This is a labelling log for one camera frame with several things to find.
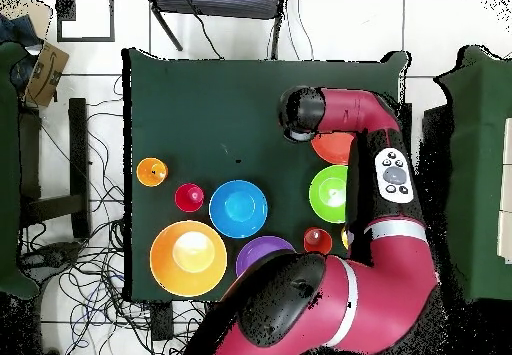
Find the button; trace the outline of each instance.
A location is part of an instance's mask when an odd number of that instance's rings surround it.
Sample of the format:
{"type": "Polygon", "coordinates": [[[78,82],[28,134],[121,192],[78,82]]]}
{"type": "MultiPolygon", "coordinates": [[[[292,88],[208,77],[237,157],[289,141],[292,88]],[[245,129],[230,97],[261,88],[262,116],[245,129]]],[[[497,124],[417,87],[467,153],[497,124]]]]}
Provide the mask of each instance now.
{"type": "Polygon", "coordinates": [[[384,171],[383,178],[388,183],[404,184],[407,181],[407,174],[405,171],[398,167],[389,167],[384,171]]]}

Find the dark green tablecloth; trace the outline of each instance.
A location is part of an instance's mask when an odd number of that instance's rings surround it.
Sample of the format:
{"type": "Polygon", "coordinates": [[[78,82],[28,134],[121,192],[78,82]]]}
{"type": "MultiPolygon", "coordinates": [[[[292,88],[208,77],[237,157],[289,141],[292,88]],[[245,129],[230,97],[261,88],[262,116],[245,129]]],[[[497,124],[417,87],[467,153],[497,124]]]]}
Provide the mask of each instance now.
{"type": "Polygon", "coordinates": [[[0,44],[0,291],[22,299],[39,293],[37,284],[17,265],[20,226],[20,148],[18,96],[11,84],[12,67],[27,55],[18,43],[0,44]]]}
{"type": "Polygon", "coordinates": [[[450,257],[467,299],[512,300],[512,265],[497,255],[505,120],[512,117],[512,60],[479,46],[436,79],[453,110],[453,172],[446,205],[450,257]]]}
{"type": "Polygon", "coordinates": [[[198,299],[222,296],[235,279],[239,250],[254,237],[280,236],[299,251],[304,230],[321,226],[333,236],[332,252],[346,253],[342,226],[322,221],[308,201],[311,180],[330,164],[315,154],[311,144],[295,145],[283,138],[277,104],[281,94],[295,85],[371,90],[397,100],[399,76],[409,63],[405,52],[387,55],[381,63],[165,61],[134,49],[124,50],[123,59],[125,153],[132,145],[131,165],[125,168],[126,193],[132,194],[132,214],[128,206],[126,217],[132,226],[126,262],[131,299],[182,299],[154,280],[149,266],[151,244],[176,221],[192,219],[212,225],[211,195],[231,179],[251,181],[263,190],[268,218],[251,238],[223,237],[227,271],[213,290],[198,299]],[[145,157],[159,158],[169,168],[168,178],[156,188],[142,186],[135,175],[145,157]],[[205,192],[203,207],[193,214],[181,212],[174,204],[175,190],[186,182],[200,185],[205,192]]]}

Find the yellow object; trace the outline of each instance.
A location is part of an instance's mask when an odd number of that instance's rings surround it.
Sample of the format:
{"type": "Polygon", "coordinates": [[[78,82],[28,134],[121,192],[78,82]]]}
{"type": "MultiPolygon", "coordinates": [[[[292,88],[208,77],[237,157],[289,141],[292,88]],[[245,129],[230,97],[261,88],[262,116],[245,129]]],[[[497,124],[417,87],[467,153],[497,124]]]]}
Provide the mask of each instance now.
{"type": "Polygon", "coordinates": [[[227,267],[219,234],[198,221],[180,221],[156,237],[149,254],[151,272],[168,292],[193,297],[213,289],[227,267]]]}
{"type": "Polygon", "coordinates": [[[345,231],[345,226],[343,226],[343,229],[341,230],[341,240],[343,241],[345,248],[348,249],[348,236],[347,232],[345,231]]]}
{"type": "Polygon", "coordinates": [[[166,177],[167,166],[157,158],[144,158],[137,165],[137,178],[144,186],[158,186],[166,177]]]}

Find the orange bowl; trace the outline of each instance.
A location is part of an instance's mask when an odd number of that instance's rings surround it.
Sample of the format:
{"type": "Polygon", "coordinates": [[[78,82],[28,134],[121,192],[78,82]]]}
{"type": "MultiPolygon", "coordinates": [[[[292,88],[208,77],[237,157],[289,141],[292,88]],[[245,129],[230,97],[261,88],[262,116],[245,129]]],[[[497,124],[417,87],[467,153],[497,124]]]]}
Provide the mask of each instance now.
{"type": "Polygon", "coordinates": [[[311,146],[323,160],[337,165],[348,165],[352,133],[334,132],[318,134],[311,141],[311,146]]]}
{"type": "Polygon", "coordinates": [[[183,297],[203,295],[221,281],[227,252],[219,234],[198,221],[179,221],[160,232],[149,261],[156,281],[183,297]]]}

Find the chair leg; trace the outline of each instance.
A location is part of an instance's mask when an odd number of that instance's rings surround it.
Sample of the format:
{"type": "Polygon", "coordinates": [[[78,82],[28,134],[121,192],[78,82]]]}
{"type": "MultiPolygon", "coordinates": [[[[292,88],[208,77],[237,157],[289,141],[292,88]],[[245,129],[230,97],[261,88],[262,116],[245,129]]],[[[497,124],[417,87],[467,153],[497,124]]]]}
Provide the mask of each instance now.
{"type": "Polygon", "coordinates": [[[178,49],[178,51],[180,51],[180,52],[183,51],[183,47],[181,46],[180,42],[178,42],[178,39],[176,39],[176,36],[173,34],[171,29],[165,22],[164,17],[162,17],[162,14],[160,13],[160,11],[153,4],[151,4],[151,11],[153,11],[153,15],[155,16],[157,21],[160,23],[160,25],[164,29],[165,33],[167,34],[167,36],[169,36],[169,39],[171,39],[174,46],[176,46],[176,49],[178,49]]]}
{"type": "Polygon", "coordinates": [[[274,21],[274,35],[272,38],[272,53],[270,54],[270,59],[277,59],[277,42],[279,41],[279,30],[281,29],[281,22],[283,17],[279,14],[274,21]]]}

